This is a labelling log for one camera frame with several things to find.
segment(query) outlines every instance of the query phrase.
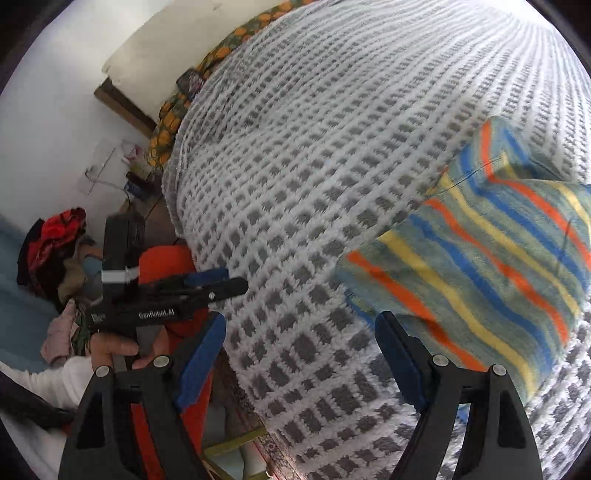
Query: pink cloth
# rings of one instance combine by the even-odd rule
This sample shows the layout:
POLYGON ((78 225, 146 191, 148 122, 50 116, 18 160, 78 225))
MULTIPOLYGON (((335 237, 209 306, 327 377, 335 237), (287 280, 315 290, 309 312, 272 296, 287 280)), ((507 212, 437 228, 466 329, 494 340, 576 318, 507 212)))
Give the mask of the pink cloth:
POLYGON ((70 334, 76 316, 76 302, 70 299, 59 317, 54 318, 47 328, 47 338, 41 346, 41 356, 48 364, 72 354, 70 334))

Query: pile of clothes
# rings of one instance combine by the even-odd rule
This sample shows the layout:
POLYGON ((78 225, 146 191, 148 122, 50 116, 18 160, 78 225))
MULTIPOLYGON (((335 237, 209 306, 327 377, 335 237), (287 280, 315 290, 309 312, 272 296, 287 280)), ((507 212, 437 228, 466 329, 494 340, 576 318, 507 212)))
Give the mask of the pile of clothes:
POLYGON ((52 302, 60 315, 53 319, 41 355, 59 365, 71 355, 85 355, 89 339, 84 311, 95 298, 83 261, 102 259, 102 251, 86 235, 86 212, 74 208, 31 227, 18 257, 17 283, 52 302))

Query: electrical cable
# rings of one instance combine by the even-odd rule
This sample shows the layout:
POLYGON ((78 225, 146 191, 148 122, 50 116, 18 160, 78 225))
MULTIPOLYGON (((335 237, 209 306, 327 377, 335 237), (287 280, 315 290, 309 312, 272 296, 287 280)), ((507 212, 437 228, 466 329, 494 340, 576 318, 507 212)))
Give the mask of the electrical cable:
POLYGON ((134 206, 133 206, 133 204, 131 203, 131 197, 129 196, 129 193, 127 192, 127 190, 125 190, 125 189, 122 189, 122 188, 121 188, 119 185, 115 185, 114 183, 111 183, 111 182, 109 182, 109 181, 103 181, 103 180, 98 180, 98 179, 91 179, 91 178, 88 176, 88 170, 86 170, 86 172, 84 173, 84 176, 85 176, 87 179, 89 179, 89 180, 90 180, 92 183, 100 183, 101 185, 107 185, 108 187, 111 187, 111 188, 113 188, 113 189, 116 189, 116 190, 121 190, 123 193, 125 193, 125 196, 127 197, 127 203, 129 204, 129 208, 130 208, 131 210, 133 210, 133 209, 134 209, 134 206))

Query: finger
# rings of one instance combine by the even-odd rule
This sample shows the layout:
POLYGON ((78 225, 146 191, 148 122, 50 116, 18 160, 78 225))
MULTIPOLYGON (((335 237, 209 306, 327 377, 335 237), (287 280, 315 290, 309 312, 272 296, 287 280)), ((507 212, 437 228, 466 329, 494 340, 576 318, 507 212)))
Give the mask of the finger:
POLYGON ((146 367, 154 358, 160 355, 169 355, 170 354, 170 344, 168 342, 168 332, 166 328, 163 326, 161 327, 158 335, 154 338, 154 342, 152 343, 152 348, 150 353, 147 356, 143 356, 142 358, 138 358, 132 365, 134 370, 139 368, 146 367))
POLYGON ((111 355, 137 355, 139 347, 137 343, 114 333, 95 333, 90 339, 90 356, 92 368, 96 369, 101 365, 113 366, 111 355))
POLYGON ((133 365, 131 366, 131 368, 133 370, 139 370, 140 368, 143 367, 147 367, 150 362, 152 360, 154 360, 155 356, 154 355, 149 355, 149 356, 143 356, 142 358, 138 358, 133 365))

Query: red cloth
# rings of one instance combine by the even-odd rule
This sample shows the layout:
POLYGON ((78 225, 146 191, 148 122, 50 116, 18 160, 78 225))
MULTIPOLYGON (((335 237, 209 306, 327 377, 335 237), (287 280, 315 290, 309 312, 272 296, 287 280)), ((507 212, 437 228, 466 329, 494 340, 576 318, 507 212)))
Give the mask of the red cloth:
MULTIPOLYGON (((195 271, 191 251, 185 246, 167 245, 153 247, 144 252, 139 259, 139 283, 150 283, 171 275, 183 275, 195 271)), ((207 319, 207 309, 198 310, 193 320, 169 323, 166 325, 170 342, 170 351, 174 352, 179 343, 188 336, 193 336, 203 326, 207 319)), ((181 419, 189 438, 193 442, 196 452, 201 452, 201 438, 205 425, 207 405, 212 392, 212 374, 210 373, 199 399, 182 415, 181 419)), ((141 405, 132 405, 135 434, 148 474, 148 480, 164 480, 164 472, 158 461, 156 450, 152 443, 150 430, 146 421, 144 409, 141 405)))
POLYGON ((41 236, 29 244, 27 263, 29 270, 36 270, 49 258, 54 248, 60 248, 75 240, 84 228, 86 212, 73 208, 47 219, 41 227, 41 236))
POLYGON ((85 232, 85 226, 86 212, 82 208, 72 208, 59 215, 54 215, 43 222, 40 237, 31 241, 27 249, 27 270, 33 290, 37 295, 48 297, 50 300, 57 302, 56 307, 59 312, 62 309, 60 308, 61 303, 56 300, 57 286, 61 283, 63 277, 54 282, 56 291, 55 298, 52 298, 48 290, 44 289, 44 287, 48 287, 41 278, 40 268, 47 263, 53 252, 75 242, 78 237, 82 236, 85 232))

